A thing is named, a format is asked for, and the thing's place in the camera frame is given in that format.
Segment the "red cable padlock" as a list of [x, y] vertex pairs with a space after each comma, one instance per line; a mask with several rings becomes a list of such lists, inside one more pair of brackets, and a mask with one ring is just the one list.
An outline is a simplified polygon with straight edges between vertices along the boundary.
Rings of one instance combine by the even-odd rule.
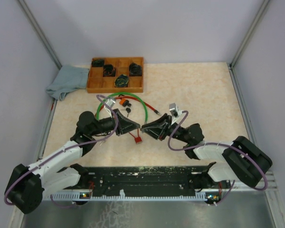
[[143, 142], [142, 138], [139, 135], [135, 136], [132, 133], [129, 133], [129, 134], [134, 138], [134, 141], [135, 141], [136, 144], [140, 144], [140, 143]]

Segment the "orange black padlock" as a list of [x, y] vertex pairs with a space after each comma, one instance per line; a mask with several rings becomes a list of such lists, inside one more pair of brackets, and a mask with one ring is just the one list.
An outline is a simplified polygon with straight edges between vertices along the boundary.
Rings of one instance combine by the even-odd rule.
[[123, 107], [131, 107], [132, 104], [130, 103], [130, 101], [128, 99], [122, 98], [119, 102], [120, 105], [122, 105]]

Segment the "red cable lock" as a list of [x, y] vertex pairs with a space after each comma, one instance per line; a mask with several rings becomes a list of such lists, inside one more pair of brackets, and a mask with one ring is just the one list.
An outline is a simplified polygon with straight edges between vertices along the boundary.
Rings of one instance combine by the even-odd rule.
[[[136, 98], [136, 97], [133, 97], [133, 96], [126, 96], [126, 95], [118, 95], [117, 97], [116, 97], [116, 99], [119, 99], [119, 100], [121, 100], [122, 98], [125, 98], [125, 99], [131, 99], [131, 100], [135, 100], [135, 101], [140, 101], [138, 98]], [[157, 109], [155, 109], [154, 107], [152, 107], [151, 105], [149, 105], [148, 103], [146, 103], [146, 102], [142, 102], [146, 107], [148, 107], [148, 108], [150, 108], [153, 112], [155, 112], [157, 115], [159, 115], [159, 116], [161, 116], [161, 113], [157, 110]]]

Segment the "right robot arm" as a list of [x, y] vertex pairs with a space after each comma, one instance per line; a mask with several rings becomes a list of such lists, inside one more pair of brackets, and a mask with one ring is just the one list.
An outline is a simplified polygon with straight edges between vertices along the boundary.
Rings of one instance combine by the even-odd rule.
[[156, 140], [172, 139], [185, 143], [182, 150], [190, 159], [213, 160], [215, 163], [203, 175], [203, 184], [214, 188], [220, 181], [241, 181], [256, 189], [273, 165], [272, 160], [244, 136], [232, 142], [205, 142], [198, 123], [186, 128], [165, 114], [160, 119], [144, 124], [141, 131]]

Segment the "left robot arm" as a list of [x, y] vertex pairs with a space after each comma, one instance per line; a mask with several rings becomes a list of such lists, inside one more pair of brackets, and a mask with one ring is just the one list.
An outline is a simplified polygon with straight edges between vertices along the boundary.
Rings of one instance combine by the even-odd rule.
[[60, 149], [28, 166], [17, 165], [11, 174], [4, 200], [16, 206], [22, 213], [33, 212], [42, 200], [64, 188], [89, 184], [87, 171], [79, 164], [71, 164], [85, 156], [96, 145], [94, 137], [106, 133], [123, 135], [140, 128], [140, 125], [125, 117], [118, 109], [112, 116], [97, 120], [90, 111], [80, 114], [76, 132]]

